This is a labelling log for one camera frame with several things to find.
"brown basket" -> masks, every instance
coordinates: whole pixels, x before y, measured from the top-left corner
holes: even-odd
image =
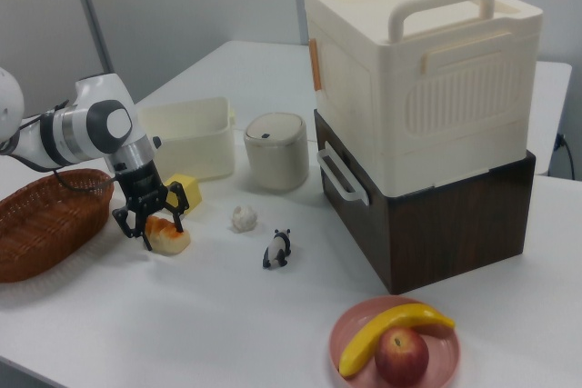
[[[75,188],[109,179],[91,169],[59,175]],[[109,217],[113,190],[113,184],[106,184],[91,192],[73,191],[51,174],[0,202],[0,283],[36,276],[91,239]]]

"bread roll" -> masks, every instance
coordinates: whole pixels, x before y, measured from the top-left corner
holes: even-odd
[[[178,232],[173,222],[153,215],[145,222],[145,237],[158,254],[179,254],[190,244],[190,233]]]

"apple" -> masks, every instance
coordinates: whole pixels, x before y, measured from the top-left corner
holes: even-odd
[[[376,348],[376,368],[388,383],[406,387],[418,383],[428,367],[428,347],[409,327],[392,327],[382,333]]]

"dark brown wooden box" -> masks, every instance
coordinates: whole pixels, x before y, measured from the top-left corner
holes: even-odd
[[[364,186],[370,205],[347,202],[322,171],[324,192],[390,293],[521,254],[536,158],[453,184],[385,197],[315,110],[319,150],[328,142]],[[337,178],[349,191],[339,172]]]

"banana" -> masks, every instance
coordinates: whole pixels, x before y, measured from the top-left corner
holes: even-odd
[[[382,333],[389,328],[424,324],[455,327],[453,320],[424,303],[404,303],[380,313],[364,325],[344,349],[339,358],[339,373],[347,378],[359,372],[374,355]]]

